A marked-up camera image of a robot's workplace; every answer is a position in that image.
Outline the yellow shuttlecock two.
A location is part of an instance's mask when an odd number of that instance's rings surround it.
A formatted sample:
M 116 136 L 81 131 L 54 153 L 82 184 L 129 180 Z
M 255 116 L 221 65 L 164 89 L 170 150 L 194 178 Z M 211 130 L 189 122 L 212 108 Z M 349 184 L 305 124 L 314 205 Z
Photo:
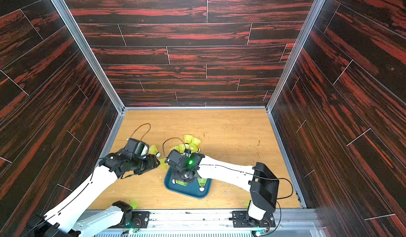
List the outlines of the yellow shuttlecock two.
M 188 185 L 186 182 L 175 180 L 175 179 L 172 180 L 172 183 L 177 184 L 177 185 L 181 185 L 181 186 L 187 186 Z

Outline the yellow shuttlecock one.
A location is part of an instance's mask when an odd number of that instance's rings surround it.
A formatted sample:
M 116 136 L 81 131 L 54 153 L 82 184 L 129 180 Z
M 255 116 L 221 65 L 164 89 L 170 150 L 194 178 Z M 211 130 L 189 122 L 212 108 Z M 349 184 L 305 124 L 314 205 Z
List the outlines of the yellow shuttlecock one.
M 205 191 L 205 186 L 207 184 L 207 179 L 206 178 L 198 178 L 197 181 L 198 181 L 198 184 L 199 184 L 199 190 L 201 192 L 204 192 Z

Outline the yellow shuttlecock three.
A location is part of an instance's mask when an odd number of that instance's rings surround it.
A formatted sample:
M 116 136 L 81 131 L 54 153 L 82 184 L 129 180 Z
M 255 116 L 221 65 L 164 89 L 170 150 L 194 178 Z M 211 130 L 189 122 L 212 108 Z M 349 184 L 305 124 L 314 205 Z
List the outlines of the yellow shuttlecock three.
M 161 158 L 159 159 L 159 168 L 160 169 L 167 169 L 168 168 L 168 164 L 166 163 L 166 158 Z

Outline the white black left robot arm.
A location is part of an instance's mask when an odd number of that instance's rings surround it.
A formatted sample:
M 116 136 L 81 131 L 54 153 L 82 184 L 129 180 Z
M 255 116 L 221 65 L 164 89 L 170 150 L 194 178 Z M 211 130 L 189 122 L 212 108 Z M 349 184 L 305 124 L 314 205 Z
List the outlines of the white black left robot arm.
M 156 155 L 130 156 L 110 153 L 105 156 L 91 175 L 67 198 L 47 211 L 42 220 L 31 229 L 32 237 L 93 237 L 112 226 L 134 229 L 141 220 L 133 215 L 133 207 L 117 201 L 106 210 L 89 218 L 80 217 L 99 195 L 117 180 L 141 175 L 158 168 Z

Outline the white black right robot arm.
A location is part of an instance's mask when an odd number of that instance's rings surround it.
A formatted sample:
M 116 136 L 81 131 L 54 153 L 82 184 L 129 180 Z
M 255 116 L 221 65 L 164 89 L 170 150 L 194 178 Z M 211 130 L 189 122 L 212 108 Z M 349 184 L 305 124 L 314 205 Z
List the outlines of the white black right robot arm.
M 234 165 L 215 160 L 201 153 L 179 153 L 172 150 L 166 158 L 174 178 L 190 183 L 198 178 L 215 179 L 232 184 L 251 195 L 248 217 L 262 220 L 274 213 L 277 206 L 279 179 L 263 163 L 255 166 Z

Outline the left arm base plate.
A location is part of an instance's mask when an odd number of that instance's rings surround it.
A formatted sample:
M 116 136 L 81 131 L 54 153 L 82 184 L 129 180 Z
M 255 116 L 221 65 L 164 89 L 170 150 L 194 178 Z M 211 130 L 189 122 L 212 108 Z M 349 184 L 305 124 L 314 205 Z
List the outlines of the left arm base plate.
M 149 211 L 133 211 L 132 218 L 129 223 L 125 224 L 128 229 L 146 229 L 150 221 Z

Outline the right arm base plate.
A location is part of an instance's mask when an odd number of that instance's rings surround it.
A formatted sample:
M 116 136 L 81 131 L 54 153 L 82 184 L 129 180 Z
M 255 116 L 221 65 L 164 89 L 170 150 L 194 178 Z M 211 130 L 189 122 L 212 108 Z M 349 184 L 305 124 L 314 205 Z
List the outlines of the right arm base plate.
M 233 222 L 234 228 L 248 227 L 275 227 L 276 223 L 272 213 L 266 212 L 262 220 L 257 220 L 248 216 L 247 210 L 232 211 L 232 216 L 229 218 Z

